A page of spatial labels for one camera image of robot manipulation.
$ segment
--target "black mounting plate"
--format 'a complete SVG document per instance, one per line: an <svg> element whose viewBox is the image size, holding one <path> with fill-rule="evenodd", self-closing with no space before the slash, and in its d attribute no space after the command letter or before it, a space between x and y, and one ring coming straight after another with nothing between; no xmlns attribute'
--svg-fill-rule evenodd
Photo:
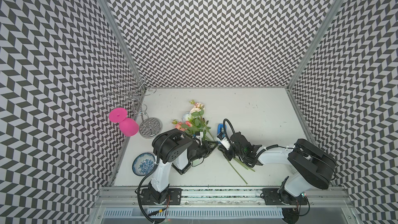
<svg viewBox="0 0 398 224"><path fill-rule="evenodd" d="M180 205L181 192L182 192L182 189L168 189L167 190L166 199L168 199L170 196L169 205ZM141 200L142 205L157 205L157 206L159 206L159 204L155 203L155 199L149 193L149 189L143 189L141 191L141 199L140 200Z"/></svg>
<svg viewBox="0 0 398 224"><path fill-rule="evenodd" d="M279 199L278 189L279 188L263 189L262 199L264 199L266 205L286 205ZM291 201L289 204L296 205L296 199L299 205L307 205L307 201L301 195L296 197L294 201Z"/></svg>

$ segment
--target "flower stem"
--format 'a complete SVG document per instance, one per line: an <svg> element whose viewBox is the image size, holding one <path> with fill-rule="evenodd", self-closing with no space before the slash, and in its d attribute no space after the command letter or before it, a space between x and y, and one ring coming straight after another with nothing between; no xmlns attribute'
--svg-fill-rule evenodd
<svg viewBox="0 0 398 224"><path fill-rule="evenodd" d="M245 169L250 169L251 171L254 171L254 169L248 167L246 164L242 163L239 159L236 159L236 157L234 157L234 160L237 161L240 165L242 165Z"/></svg>
<svg viewBox="0 0 398 224"><path fill-rule="evenodd" d="M200 118L199 118L199 120L200 120L200 122L202 123L202 125L206 128L206 131L207 131L207 133L209 133L210 134L210 136L211 136L211 138L213 139L212 141L215 141L214 140L214 137L213 137L213 134L211 134L211 132L210 132L210 130L207 128L207 125L206 125L206 123L202 120L203 119L203 117L202 116L200 116Z"/></svg>
<svg viewBox="0 0 398 224"><path fill-rule="evenodd" d="M247 182L246 182L246 180L239 174L239 172L232 166L232 164L231 164L231 162L229 162L228 161L228 163L229 163L229 165L234 169L234 171L242 178L242 180L246 183L246 185L248 184Z"/></svg>

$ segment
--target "blue object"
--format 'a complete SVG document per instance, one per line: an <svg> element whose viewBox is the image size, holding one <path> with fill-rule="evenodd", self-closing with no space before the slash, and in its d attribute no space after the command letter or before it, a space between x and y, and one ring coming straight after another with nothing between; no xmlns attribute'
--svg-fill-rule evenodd
<svg viewBox="0 0 398 224"><path fill-rule="evenodd" d="M132 163L132 171L137 176L145 176L155 166L155 156L151 153L145 152L134 159Z"/></svg>
<svg viewBox="0 0 398 224"><path fill-rule="evenodd" d="M224 124L218 124L217 134L219 134L220 132L224 132Z"/></svg>

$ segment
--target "metal rail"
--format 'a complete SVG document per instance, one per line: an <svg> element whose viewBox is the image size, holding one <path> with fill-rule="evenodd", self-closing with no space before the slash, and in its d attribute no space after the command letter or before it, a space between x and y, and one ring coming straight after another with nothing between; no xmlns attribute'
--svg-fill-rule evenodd
<svg viewBox="0 0 398 224"><path fill-rule="evenodd" d="M203 207L254 207L254 208L294 208L295 205L265 205L260 197L264 187L179 187L182 188L181 205L174 208ZM138 207L136 187L103 187L93 208ZM311 207L353 207L343 187L330 187L327 190L306 191Z"/></svg>

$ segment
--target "pink toy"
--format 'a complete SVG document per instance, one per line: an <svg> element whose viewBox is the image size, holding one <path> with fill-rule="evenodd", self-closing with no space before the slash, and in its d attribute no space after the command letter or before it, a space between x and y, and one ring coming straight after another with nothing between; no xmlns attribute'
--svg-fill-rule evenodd
<svg viewBox="0 0 398 224"><path fill-rule="evenodd" d="M120 131L127 137L137 134L139 126L132 118L127 118L127 110L119 107L109 113L109 120L113 123L119 123Z"/></svg>

